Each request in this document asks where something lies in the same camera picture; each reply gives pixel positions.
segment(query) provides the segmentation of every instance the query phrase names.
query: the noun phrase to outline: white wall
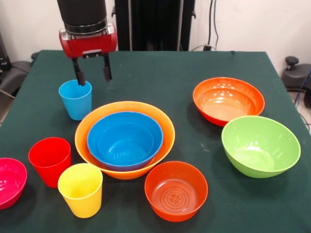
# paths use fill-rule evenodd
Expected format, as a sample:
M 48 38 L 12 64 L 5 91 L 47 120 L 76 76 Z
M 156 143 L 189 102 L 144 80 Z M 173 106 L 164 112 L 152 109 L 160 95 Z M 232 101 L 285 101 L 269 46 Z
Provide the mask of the white wall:
M 113 0 L 106 0 L 108 21 Z M 64 28 L 56 0 L 0 0 L 0 32 L 12 61 L 28 60 L 40 50 L 61 50 Z
M 113 0 L 106 0 L 108 21 Z M 208 38 L 209 0 L 196 0 L 190 49 Z M 277 71 L 287 55 L 311 63 L 311 0 L 217 0 L 218 50 L 267 51 Z M 56 0 L 0 0 L 0 32 L 12 61 L 60 50 Z
M 190 49 L 208 41 L 209 4 L 196 0 Z M 311 63 L 310 9 L 311 0 L 217 0 L 218 50 L 266 51 L 279 74 L 288 55 Z

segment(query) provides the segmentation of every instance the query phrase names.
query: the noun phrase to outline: floor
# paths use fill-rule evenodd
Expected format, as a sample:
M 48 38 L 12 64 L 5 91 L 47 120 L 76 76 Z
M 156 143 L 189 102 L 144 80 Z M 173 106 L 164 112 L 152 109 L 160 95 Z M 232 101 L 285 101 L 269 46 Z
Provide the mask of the floor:
M 298 92 L 289 92 L 290 97 L 292 98 L 293 102 L 297 96 Z M 303 103 L 303 99 L 305 97 L 305 93 L 300 93 L 300 104 L 297 107 L 298 112 L 305 118 L 305 120 L 307 122 L 305 122 L 305 120 L 303 119 L 303 121 L 306 124 L 306 127 L 308 128 L 309 124 L 309 128 L 311 128 L 311 109 L 308 109 L 305 107 L 304 103 Z
M 11 106 L 13 105 L 14 100 L 11 98 L 8 98 L 7 100 L 3 101 L 1 103 L 0 107 L 0 126 L 5 120 L 6 115 L 9 113 Z

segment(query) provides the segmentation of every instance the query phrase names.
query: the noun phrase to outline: black cylindrical robot wrist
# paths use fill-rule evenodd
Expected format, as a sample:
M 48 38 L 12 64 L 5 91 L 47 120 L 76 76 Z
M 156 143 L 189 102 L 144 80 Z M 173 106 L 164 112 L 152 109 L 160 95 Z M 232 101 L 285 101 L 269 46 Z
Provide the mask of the black cylindrical robot wrist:
M 104 29 L 104 0 L 57 0 L 65 28 L 71 34 L 93 34 Z

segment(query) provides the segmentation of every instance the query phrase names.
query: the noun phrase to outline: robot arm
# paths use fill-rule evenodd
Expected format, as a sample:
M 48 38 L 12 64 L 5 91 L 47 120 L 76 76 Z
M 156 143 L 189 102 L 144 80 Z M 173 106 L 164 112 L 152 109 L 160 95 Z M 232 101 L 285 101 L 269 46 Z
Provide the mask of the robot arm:
M 117 32 L 106 19 L 104 0 L 57 0 L 65 29 L 59 39 L 68 58 L 72 59 L 76 78 L 85 85 L 78 58 L 104 57 L 104 77 L 111 80 L 109 52 L 117 47 Z

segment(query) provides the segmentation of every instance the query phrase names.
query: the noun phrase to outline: plastic bowl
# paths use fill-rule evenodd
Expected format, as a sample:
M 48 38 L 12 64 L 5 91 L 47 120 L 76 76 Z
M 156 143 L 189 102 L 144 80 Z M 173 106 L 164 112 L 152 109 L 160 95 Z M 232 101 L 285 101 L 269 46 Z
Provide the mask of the plastic bowl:
M 196 86 L 193 100 L 201 114 L 213 124 L 224 126 L 247 115 L 260 115 L 262 94 L 251 84 L 233 78 L 207 79 Z
M 22 194 L 27 170 L 16 159 L 0 158 L 0 210 L 11 207 Z
M 243 116 L 229 122 L 222 141 L 232 165 L 253 178 L 281 174 L 300 158 L 295 135 L 277 121 L 261 116 Z
M 152 117 L 163 131 L 163 143 L 154 158 L 143 168 L 134 171 L 113 171 L 96 160 L 87 148 L 87 134 L 91 127 L 101 118 L 112 113 L 134 111 Z M 88 114 L 79 124 L 75 134 L 75 145 L 80 156 L 90 164 L 97 166 L 105 174 L 120 180 L 135 179 L 146 174 L 163 160 L 171 151 L 175 141 L 175 129 L 169 117 L 160 109 L 142 102 L 122 101 L 101 106 Z
M 93 156 L 115 171 L 140 169 L 159 151 L 163 132 L 151 117 L 120 112 L 96 122 L 87 137 Z
M 145 194 L 154 212 L 171 222 L 193 217 L 207 199 L 204 175 L 194 166 L 171 161 L 150 171 L 145 180 Z

